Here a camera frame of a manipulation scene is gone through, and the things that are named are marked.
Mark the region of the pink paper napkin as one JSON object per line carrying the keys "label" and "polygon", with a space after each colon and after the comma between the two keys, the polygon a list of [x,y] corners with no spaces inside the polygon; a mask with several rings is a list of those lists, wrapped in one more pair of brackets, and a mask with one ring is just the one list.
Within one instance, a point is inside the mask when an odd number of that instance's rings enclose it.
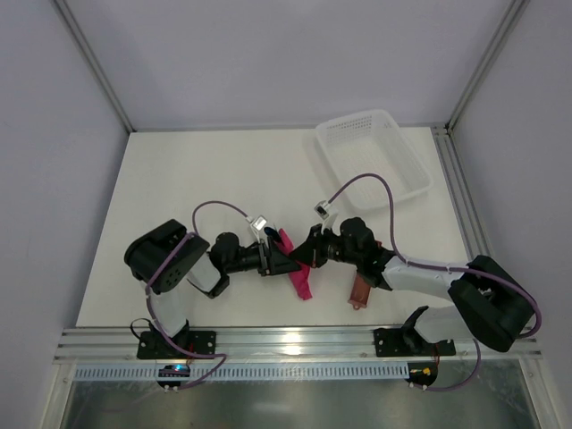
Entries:
{"label": "pink paper napkin", "polygon": [[[276,242],[276,246],[284,255],[288,256],[294,250],[294,245],[284,229],[279,229],[278,234],[280,239]],[[310,267],[304,264],[298,271],[289,273],[290,282],[302,300],[313,298],[309,285],[309,275]]]}

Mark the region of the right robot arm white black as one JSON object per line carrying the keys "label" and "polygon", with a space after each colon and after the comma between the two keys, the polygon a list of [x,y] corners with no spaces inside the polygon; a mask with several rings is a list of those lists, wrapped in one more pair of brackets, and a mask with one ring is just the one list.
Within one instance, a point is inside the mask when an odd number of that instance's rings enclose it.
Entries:
{"label": "right robot arm white black", "polygon": [[290,256],[311,268],[329,261],[354,265],[372,288],[447,300],[446,307],[417,308],[401,326],[401,339],[414,353],[425,344],[464,339],[507,352],[527,336],[530,321],[541,321],[534,299],[490,257],[466,265],[414,261],[385,248],[359,217],[345,220],[339,232],[313,226]]}

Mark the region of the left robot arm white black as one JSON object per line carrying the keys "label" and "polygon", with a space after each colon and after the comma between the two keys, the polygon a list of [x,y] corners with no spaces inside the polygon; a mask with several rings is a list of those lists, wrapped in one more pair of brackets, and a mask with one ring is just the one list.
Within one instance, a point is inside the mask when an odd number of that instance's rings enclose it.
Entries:
{"label": "left robot arm white black", "polygon": [[189,284],[209,299],[219,297],[234,273],[261,276],[299,274],[302,266],[282,252],[282,237],[268,230],[266,240],[247,247],[232,232],[210,244],[172,219],[133,241],[124,255],[131,274],[144,284],[148,329],[138,336],[139,359],[217,358],[216,333],[189,327],[179,286]]}

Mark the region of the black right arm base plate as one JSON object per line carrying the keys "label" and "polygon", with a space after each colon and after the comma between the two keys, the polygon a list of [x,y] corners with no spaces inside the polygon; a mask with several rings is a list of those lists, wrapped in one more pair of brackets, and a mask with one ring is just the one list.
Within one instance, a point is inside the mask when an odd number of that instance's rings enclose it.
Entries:
{"label": "black right arm base plate", "polygon": [[373,331],[375,355],[378,358],[451,357],[456,355],[453,340],[430,343],[415,330],[378,328]]}

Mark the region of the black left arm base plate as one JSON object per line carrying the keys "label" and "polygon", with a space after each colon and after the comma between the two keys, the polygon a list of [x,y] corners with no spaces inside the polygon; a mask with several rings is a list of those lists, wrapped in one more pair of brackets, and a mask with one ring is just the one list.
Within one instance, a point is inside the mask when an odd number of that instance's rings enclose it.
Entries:
{"label": "black left arm base plate", "polygon": [[[215,353],[216,332],[182,330],[172,338],[172,341],[188,352],[212,356]],[[156,330],[140,334],[136,357],[141,360],[189,358],[173,348]]]}

